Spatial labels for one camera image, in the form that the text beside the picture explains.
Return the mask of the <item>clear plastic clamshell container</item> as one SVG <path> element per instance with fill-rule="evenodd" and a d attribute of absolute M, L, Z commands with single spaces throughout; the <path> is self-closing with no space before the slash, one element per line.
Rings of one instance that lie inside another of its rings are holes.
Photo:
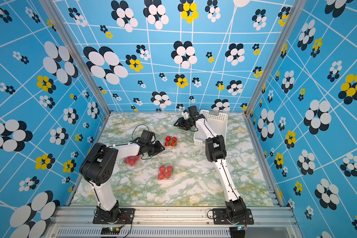
<path fill-rule="evenodd" d="M 161 165 L 159 167 L 158 180 L 173 180 L 174 167 L 171 165 Z"/>

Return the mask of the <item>white perforated plastic basket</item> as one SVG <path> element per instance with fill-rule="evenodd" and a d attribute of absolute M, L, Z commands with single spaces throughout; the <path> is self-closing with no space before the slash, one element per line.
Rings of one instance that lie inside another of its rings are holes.
<path fill-rule="evenodd" d="M 199 113 L 205 116 L 210 128 L 216 134 L 222 135 L 224 137 L 224 140 L 226 141 L 228 114 L 204 109 L 200 110 Z M 204 134 L 200 131 L 200 129 L 198 129 L 198 131 L 196 131 L 193 136 L 194 145 L 205 147 L 205 140 L 206 138 Z"/>

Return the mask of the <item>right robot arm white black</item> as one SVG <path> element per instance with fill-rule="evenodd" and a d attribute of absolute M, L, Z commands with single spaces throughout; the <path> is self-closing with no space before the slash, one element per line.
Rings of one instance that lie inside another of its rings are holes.
<path fill-rule="evenodd" d="M 206 158 L 213 164 L 220 178 L 225 195 L 227 219 L 235 225 L 241 222 L 246 217 L 247 207 L 235 187 L 227 166 L 224 137 L 211 128 L 206 117 L 198 112 L 196 106 L 184 110 L 182 117 L 176 121 L 174 126 L 185 131 L 195 127 L 205 137 Z"/>

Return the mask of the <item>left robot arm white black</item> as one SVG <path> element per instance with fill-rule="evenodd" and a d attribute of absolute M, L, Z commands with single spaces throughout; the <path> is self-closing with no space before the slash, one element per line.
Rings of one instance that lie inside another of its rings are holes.
<path fill-rule="evenodd" d="M 79 172 L 94 190 L 97 199 L 95 217 L 99 222 L 115 224 L 125 217 L 121 214 L 119 201 L 115 198 L 110 183 L 116 161 L 144 154 L 153 157 L 164 150 L 165 147 L 156 140 L 155 133 L 147 130 L 125 144 L 94 144 L 81 164 Z"/>

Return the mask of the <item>green circuit board left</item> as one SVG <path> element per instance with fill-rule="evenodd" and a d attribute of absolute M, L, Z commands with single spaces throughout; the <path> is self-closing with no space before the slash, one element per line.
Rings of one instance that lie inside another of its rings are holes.
<path fill-rule="evenodd" d="M 103 227 L 101 235 L 118 235 L 120 233 L 119 227 Z"/>

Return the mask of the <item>green circuit board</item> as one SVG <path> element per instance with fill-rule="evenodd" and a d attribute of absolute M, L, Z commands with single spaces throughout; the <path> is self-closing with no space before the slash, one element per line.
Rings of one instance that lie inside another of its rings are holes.
<path fill-rule="evenodd" d="M 120 233 L 119 227 L 103 227 L 101 235 L 118 235 Z"/>
<path fill-rule="evenodd" d="M 246 229 L 242 227 L 230 227 L 230 236 L 231 238 L 245 238 L 246 237 Z"/>

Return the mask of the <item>green circuit board right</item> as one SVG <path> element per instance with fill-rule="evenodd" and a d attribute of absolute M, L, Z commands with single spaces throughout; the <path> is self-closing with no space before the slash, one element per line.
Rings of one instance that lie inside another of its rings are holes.
<path fill-rule="evenodd" d="M 246 237 L 246 229 L 242 227 L 230 227 L 230 236 L 231 238 L 245 238 Z"/>

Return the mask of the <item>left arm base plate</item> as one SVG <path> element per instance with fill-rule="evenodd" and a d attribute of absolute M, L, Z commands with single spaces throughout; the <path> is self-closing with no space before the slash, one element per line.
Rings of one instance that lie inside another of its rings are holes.
<path fill-rule="evenodd" d="M 136 209 L 134 208 L 113 208 L 105 211 L 97 207 L 94 211 L 93 224 L 132 224 Z"/>

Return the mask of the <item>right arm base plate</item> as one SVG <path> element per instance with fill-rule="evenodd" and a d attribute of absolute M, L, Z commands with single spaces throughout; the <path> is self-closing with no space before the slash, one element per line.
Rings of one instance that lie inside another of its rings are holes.
<path fill-rule="evenodd" d="M 234 214 L 227 211 L 226 208 L 214 208 L 211 210 L 211 215 L 213 223 L 215 225 L 253 225 L 254 219 L 250 209 L 246 209 L 243 214 Z"/>

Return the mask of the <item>left aluminium corner post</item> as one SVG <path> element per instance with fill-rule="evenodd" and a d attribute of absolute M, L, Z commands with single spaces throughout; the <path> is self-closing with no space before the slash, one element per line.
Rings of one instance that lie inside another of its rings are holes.
<path fill-rule="evenodd" d="M 46 14 L 50 17 L 52 23 L 56 26 L 57 32 L 63 43 L 71 53 L 74 61 L 76 62 L 77 68 L 82 73 L 82 76 L 85 79 L 87 85 L 96 97 L 105 115 L 108 117 L 111 114 L 110 108 L 106 103 L 104 97 L 102 96 L 102 93 L 99 92 L 98 85 L 93 76 L 91 75 L 84 59 L 80 55 L 80 52 L 71 36 L 71 33 L 68 31 L 66 25 L 63 23 L 62 18 L 57 11 L 57 7 L 53 3 L 53 1 L 40 1 L 40 3 L 44 8 Z"/>

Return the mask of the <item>aluminium corner post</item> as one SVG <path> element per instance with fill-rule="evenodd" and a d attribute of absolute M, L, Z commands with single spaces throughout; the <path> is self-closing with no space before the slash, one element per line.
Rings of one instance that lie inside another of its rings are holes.
<path fill-rule="evenodd" d="M 74 61 L 76 62 L 77 68 L 82 73 L 82 76 L 85 79 L 87 85 L 96 97 L 105 115 L 108 117 L 111 114 L 110 108 L 106 103 L 104 97 L 102 96 L 102 93 L 99 92 L 98 85 L 93 76 L 91 75 L 84 59 L 80 55 L 80 52 L 71 36 L 71 33 L 68 31 L 66 25 L 63 23 L 62 18 L 57 11 L 57 7 L 53 3 L 53 1 L 40 1 L 40 3 L 44 8 L 46 14 L 50 17 L 52 23 L 56 26 L 57 32 L 63 43 L 71 53 Z"/>
<path fill-rule="evenodd" d="M 259 95 L 261 93 L 261 90 L 265 83 L 267 82 L 270 73 L 273 70 L 273 67 L 275 66 L 278 58 L 279 58 L 279 53 L 281 52 L 283 46 L 286 44 L 289 35 L 291 34 L 300 14 L 301 11 L 305 5 L 307 0 L 298 0 L 294 2 L 294 5 L 291 8 L 291 13 L 289 16 L 289 19 L 287 20 L 287 23 L 283 27 L 278 40 L 276 44 L 274 45 L 274 48 L 270 54 L 270 57 L 268 58 L 267 64 L 264 68 L 263 75 L 261 79 L 258 81 L 258 84 L 252 94 L 252 97 L 248 103 L 248 109 L 246 110 L 246 117 L 250 117 L 250 113 L 253 111 L 255 104 L 258 101 Z"/>

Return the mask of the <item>aluminium front rail frame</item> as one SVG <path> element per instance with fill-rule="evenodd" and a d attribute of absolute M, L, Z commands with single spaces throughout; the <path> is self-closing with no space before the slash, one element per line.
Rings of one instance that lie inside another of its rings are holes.
<path fill-rule="evenodd" d="M 93 224 L 94 208 L 57 210 L 46 238 L 230 238 L 230 227 L 246 229 L 246 238 L 301 238 L 292 209 L 253 207 L 253 225 L 215 225 L 212 207 L 136 207 L 132 224 Z M 118 235 L 101 235 L 103 227 L 119 227 Z"/>

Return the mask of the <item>right aluminium corner post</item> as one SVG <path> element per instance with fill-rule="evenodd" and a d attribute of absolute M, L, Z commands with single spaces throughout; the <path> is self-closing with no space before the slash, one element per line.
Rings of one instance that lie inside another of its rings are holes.
<path fill-rule="evenodd" d="M 287 23 L 283 27 L 278 40 L 276 44 L 274 45 L 274 48 L 270 54 L 270 57 L 268 58 L 267 64 L 264 68 L 263 75 L 261 79 L 258 81 L 258 84 L 252 94 L 252 97 L 248 103 L 248 109 L 246 110 L 246 117 L 250 117 L 250 113 L 253 111 L 255 104 L 258 101 L 259 95 L 261 93 L 261 90 L 265 83 L 267 82 L 270 73 L 273 70 L 273 67 L 275 66 L 278 58 L 279 58 L 279 53 L 281 52 L 283 46 L 286 44 L 289 35 L 291 34 L 300 14 L 301 11 L 305 5 L 307 0 L 298 0 L 294 2 L 294 5 L 291 8 L 291 13 L 289 16 L 289 19 L 287 20 Z"/>

